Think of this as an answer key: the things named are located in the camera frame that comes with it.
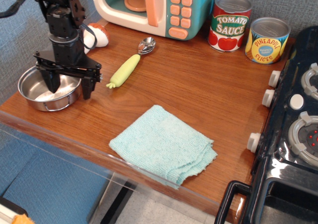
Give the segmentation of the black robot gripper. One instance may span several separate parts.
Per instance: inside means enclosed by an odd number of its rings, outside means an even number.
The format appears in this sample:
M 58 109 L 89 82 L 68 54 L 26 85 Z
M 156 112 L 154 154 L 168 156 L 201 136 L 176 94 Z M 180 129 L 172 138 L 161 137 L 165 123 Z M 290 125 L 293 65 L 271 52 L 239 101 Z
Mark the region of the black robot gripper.
M 84 53 L 82 39 L 77 37 L 70 41 L 58 41 L 52 37 L 53 48 L 48 51 L 36 51 L 34 57 L 42 78 L 52 93 L 60 87 L 60 74 L 81 79 L 84 100 L 91 97 L 96 82 L 100 82 L 101 64 Z

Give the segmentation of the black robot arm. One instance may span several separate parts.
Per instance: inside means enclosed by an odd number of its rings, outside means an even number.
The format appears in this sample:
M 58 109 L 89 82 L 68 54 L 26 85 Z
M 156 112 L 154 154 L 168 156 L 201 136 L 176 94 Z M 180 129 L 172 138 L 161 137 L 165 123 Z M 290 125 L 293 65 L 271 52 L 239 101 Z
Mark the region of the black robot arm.
M 51 51 L 35 52 L 36 67 L 40 71 L 47 88 L 55 93 L 60 87 L 60 75 L 81 79 L 83 98 L 90 99 L 95 84 L 100 82 L 101 64 L 90 59 L 84 49 L 94 49 L 84 43 L 83 32 L 93 30 L 83 23 L 86 19 L 85 8 L 80 0 L 35 0 L 40 5 L 45 21 L 49 26 Z M 25 0 L 16 0 L 0 16 L 6 18 L 17 13 Z

